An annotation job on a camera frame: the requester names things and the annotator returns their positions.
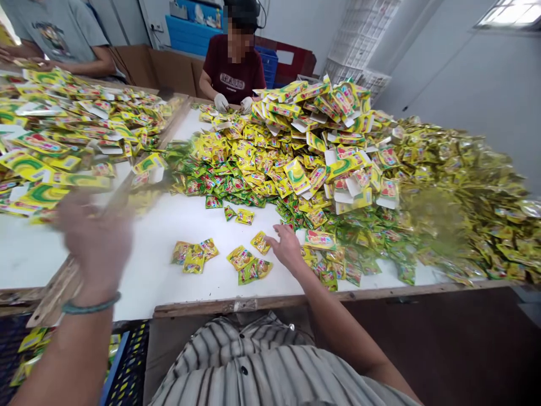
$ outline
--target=white glove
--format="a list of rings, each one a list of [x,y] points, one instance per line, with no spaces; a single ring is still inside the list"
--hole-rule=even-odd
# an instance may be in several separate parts
[[[248,114],[252,110],[252,103],[254,100],[251,97],[244,98],[243,101],[241,101],[241,113],[242,114]]]
[[[214,96],[214,105],[220,113],[225,113],[229,108],[229,103],[222,93],[218,93]]]

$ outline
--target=beaded bracelet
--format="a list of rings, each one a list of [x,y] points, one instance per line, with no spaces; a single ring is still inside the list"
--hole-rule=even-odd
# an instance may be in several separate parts
[[[121,297],[122,295],[120,294],[120,292],[117,292],[114,298],[109,300],[108,302],[88,307],[76,306],[72,303],[72,300],[70,299],[66,303],[64,303],[64,305],[62,306],[62,311],[66,314],[71,315],[98,313],[112,307],[116,302],[120,300]]]

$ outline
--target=wooden table edge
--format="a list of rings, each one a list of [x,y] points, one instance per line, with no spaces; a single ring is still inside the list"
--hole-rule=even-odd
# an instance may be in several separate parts
[[[505,288],[523,285],[520,281],[487,280],[475,282],[473,287],[457,283],[444,283],[426,286],[406,286],[400,288],[352,290],[333,293],[341,302],[414,296],[444,292],[463,292],[468,290]],[[193,303],[171,303],[156,306],[153,318],[179,317],[200,314],[218,314],[270,310],[273,308],[300,306],[308,303],[305,295],[270,296],[236,298],[217,301],[199,301]]]

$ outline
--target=window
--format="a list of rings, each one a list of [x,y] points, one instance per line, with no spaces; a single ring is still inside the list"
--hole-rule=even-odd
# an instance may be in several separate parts
[[[476,28],[539,29],[541,0],[499,0]]]

